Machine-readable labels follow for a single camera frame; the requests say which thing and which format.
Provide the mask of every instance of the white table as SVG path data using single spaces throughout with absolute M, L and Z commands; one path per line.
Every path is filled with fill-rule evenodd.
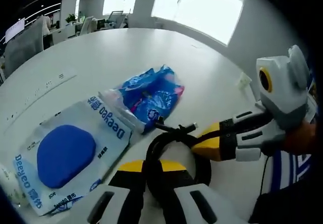
M 208 46 L 177 32 L 154 29 L 99 31 L 64 41 L 37 54 L 0 87 L 0 159 L 13 170 L 12 159 L 18 147 L 43 120 L 58 111 L 112 88 L 150 67 L 169 65 L 185 85 L 181 101 L 166 124 L 197 122 L 195 135 L 211 123 L 230 118 L 254 104 L 250 87 L 240 91 L 236 83 L 241 70 Z M 50 91 L 29 107 L 4 133 L 3 119 L 21 108 L 27 93 L 68 68 L 77 77 Z M 144 159 L 155 130 L 133 146 L 119 165 Z M 173 144 L 163 158 L 178 160 L 194 173 L 192 156 L 186 147 Z M 232 201 L 238 215 L 248 219 L 259 194 L 264 161 L 212 162 L 210 186 Z M 161 210 L 145 193 L 141 223 L 163 223 Z M 37 217 L 31 207 L 21 209 L 29 223 L 55 223 L 66 215 Z

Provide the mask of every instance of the round table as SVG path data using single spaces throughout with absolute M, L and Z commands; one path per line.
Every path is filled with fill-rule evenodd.
M 255 100 L 248 86 L 239 90 L 241 70 L 208 46 L 177 32 L 157 29 L 116 29 L 79 36 L 37 54 L 18 68 L 0 87 L 1 163 L 13 170 L 12 160 L 26 137 L 45 119 L 60 110 L 113 88 L 151 67 L 170 66 L 185 85 L 175 110 L 165 121 L 170 126 L 196 122 L 198 135 L 213 122 L 245 111 Z M 24 107 L 25 99 L 60 73 L 73 69 L 77 76 L 53 89 L 5 130 L 8 115 Z M 117 164 L 144 159 L 154 130 L 132 146 Z M 191 153 L 180 143 L 171 144 L 163 158 L 178 160 L 194 174 Z M 233 203 L 248 220 L 259 195 L 264 161 L 212 162 L 210 186 Z M 164 223 L 161 209 L 148 191 L 140 223 Z M 30 206 L 19 212 L 29 223 L 55 223 L 68 212 L 38 217 Z

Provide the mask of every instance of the office desk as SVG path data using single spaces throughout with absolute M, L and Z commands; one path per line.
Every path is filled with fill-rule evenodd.
M 236 86 L 241 70 L 215 50 L 190 37 L 158 29 L 94 32 L 37 54 L 0 87 L 2 164 L 13 169 L 12 159 L 18 147 L 43 120 L 100 90 L 113 88 L 134 75 L 163 64 L 170 66 L 185 85 L 179 104 L 165 121 L 170 126 L 197 122 L 199 128 L 194 135 L 198 135 L 211 123 L 230 118 L 254 104 L 250 87 L 240 91 Z M 22 107 L 28 92 L 68 68 L 76 70 L 77 76 L 36 101 L 4 133 L 4 116 Z M 160 130 L 154 130 L 145 136 L 128 150 L 118 165 L 143 159 L 148 145 L 160 133 Z M 185 146 L 172 144 L 163 158 L 180 161 L 194 174 L 193 158 Z M 256 162 L 212 162 L 210 186 L 232 201 L 240 217 L 248 219 L 259 194 L 263 166 L 263 158 Z M 55 223 L 66 215 L 37 217 L 31 207 L 20 212 L 29 223 L 41 224 Z M 163 222 L 161 210 L 146 191 L 141 223 Z

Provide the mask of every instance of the potted plant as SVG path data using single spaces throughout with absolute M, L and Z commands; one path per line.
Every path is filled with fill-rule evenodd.
M 68 18 L 65 19 L 67 23 L 75 22 L 76 18 L 74 14 L 69 14 Z

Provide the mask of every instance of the blue plastic bag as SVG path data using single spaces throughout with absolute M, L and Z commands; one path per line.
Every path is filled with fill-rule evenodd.
M 162 66 L 134 76 L 113 90 L 100 93 L 103 101 L 114 107 L 121 120 L 139 132 L 153 128 L 159 116 L 166 119 L 184 91 L 174 71 Z

